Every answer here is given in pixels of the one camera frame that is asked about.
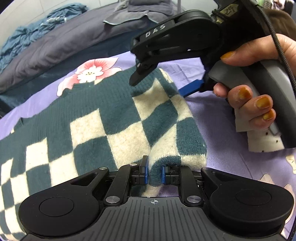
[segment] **teal and cream knit fabric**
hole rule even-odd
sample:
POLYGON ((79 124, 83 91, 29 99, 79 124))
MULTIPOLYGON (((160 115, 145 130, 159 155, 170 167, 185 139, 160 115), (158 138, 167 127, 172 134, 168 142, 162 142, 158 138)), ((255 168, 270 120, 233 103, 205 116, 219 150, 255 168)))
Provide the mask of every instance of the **teal and cream knit fabric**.
POLYGON ((20 240, 21 202, 41 190, 98 167, 118 170, 149 156, 149 185, 156 196, 161 167, 206 164, 206 145, 170 77, 155 70, 136 87, 131 68, 99 84, 78 84, 47 109, 20 119, 0 141, 0 234, 20 240))

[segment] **brown sleeve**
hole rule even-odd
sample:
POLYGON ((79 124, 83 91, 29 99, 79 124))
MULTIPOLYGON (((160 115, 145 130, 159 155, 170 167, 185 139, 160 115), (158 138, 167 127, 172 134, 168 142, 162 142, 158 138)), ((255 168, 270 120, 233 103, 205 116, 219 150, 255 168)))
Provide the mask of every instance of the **brown sleeve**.
POLYGON ((296 23, 288 13, 276 9, 264 9, 264 11, 278 34, 286 35, 296 41, 296 23))

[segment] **fingernail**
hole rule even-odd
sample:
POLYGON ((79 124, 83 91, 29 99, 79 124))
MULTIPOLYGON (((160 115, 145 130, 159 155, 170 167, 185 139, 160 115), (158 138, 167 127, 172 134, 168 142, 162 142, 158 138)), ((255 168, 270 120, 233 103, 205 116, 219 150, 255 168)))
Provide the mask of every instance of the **fingernail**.
POLYGON ((228 59, 235 54, 235 51, 230 51, 221 56, 221 59, 228 59))
POLYGON ((270 107, 270 101, 269 101, 269 98, 266 97, 266 96, 260 98, 259 100, 256 101, 256 106, 257 106, 259 109, 265 109, 265 108, 270 107))
POLYGON ((269 121, 274 118, 274 112, 272 110, 268 111, 263 115, 263 120, 269 121))
POLYGON ((238 92, 238 97, 241 100, 249 99, 249 98, 251 98, 251 93, 249 92, 249 90, 246 87, 242 87, 242 88, 240 88, 240 90, 238 92))

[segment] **flower pattern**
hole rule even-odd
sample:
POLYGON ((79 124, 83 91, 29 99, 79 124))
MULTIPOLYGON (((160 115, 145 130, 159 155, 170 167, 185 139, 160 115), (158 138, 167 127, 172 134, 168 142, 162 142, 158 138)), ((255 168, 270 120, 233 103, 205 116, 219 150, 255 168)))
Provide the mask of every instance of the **flower pattern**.
POLYGON ((61 96, 64 89, 72 89, 74 84, 93 82, 100 83, 104 78, 109 77, 121 68, 112 66, 116 63, 118 58, 98 58, 91 59, 80 65, 75 74, 65 78, 58 86, 57 96, 61 96))

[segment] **hand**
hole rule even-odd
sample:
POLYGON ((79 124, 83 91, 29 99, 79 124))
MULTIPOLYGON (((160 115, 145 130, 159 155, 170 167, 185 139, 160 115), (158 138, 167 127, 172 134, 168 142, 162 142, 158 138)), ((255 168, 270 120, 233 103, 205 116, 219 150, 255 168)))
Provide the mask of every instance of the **hand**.
MULTIPOLYGON (((277 34, 285 56, 295 75, 296 73, 296 41, 285 35, 277 34)), ((233 66, 248 66, 263 59, 278 59, 278 53, 271 36, 256 39, 228 52, 221 60, 233 66)), ((272 108, 273 101, 269 95, 253 98, 252 90, 246 85, 231 90, 218 83, 214 86, 215 95, 228 98, 229 104, 239 109, 240 115, 249 121, 254 130, 267 129, 275 120, 276 112, 272 108)))

